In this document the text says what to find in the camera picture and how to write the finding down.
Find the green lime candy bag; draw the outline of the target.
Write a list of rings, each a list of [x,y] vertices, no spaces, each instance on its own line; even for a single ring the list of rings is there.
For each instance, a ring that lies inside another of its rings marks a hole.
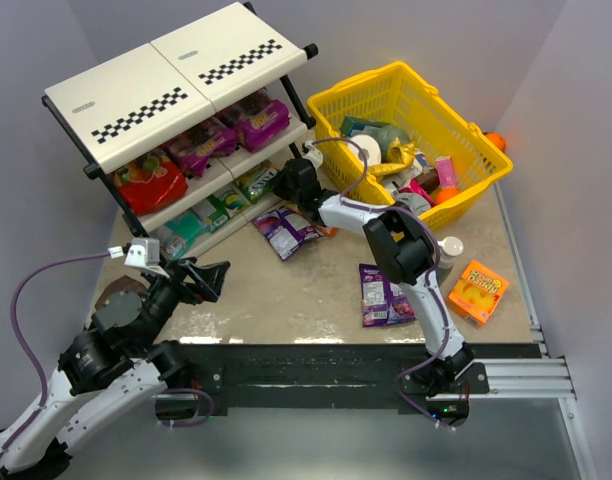
[[[249,206],[250,202],[244,194],[229,183],[192,206],[191,211],[213,233]]]

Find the red fruit candy bag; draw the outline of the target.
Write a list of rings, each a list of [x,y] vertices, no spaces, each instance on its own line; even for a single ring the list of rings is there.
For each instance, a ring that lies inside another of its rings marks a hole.
[[[182,171],[163,149],[153,149],[111,174],[113,184],[137,216],[157,212],[187,192]]]

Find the teal candy bag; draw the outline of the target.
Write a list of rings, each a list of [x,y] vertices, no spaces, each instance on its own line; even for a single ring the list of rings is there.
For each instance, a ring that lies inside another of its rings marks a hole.
[[[200,236],[209,232],[210,227],[194,212],[187,210],[157,227],[150,236],[159,241],[168,259],[175,260],[183,257]]]

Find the magenta grape candy bag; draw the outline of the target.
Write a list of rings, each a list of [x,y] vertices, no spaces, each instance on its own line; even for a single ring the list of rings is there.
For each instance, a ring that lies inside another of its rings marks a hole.
[[[262,148],[290,124],[290,112],[266,89],[257,90],[217,113],[217,118],[233,129],[238,142],[248,151]]]

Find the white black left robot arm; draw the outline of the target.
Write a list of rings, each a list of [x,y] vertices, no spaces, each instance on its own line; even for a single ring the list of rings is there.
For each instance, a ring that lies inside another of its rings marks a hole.
[[[111,295],[60,354],[52,374],[37,371],[38,397],[0,430],[0,479],[57,478],[93,435],[160,393],[190,394],[207,409],[192,420],[166,421],[170,428],[201,425],[215,411],[178,342],[155,339],[179,304],[219,299],[230,263],[199,266],[190,257],[161,264],[130,246],[101,255],[141,270],[149,287]]]

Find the green fruit candy bag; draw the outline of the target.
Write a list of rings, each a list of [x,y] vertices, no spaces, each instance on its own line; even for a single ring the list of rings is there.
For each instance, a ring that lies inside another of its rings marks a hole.
[[[249,202],[256,204],[272,191],[278,173],[276,166],[265,160],[238,177],[235,184]]]

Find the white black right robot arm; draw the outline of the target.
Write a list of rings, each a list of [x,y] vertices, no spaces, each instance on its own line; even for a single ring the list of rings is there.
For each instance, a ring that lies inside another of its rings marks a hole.
[[[416,380],[428,397],[456,388],[474,354],[442,298],[436,276],[441,252],[428,227],[403,205],[369,205],[323,188],[303,157],[285,164],[273,192],[312,223],[365,238],[378,269],[411,304],[425,338],[428,358],[401,375]]]

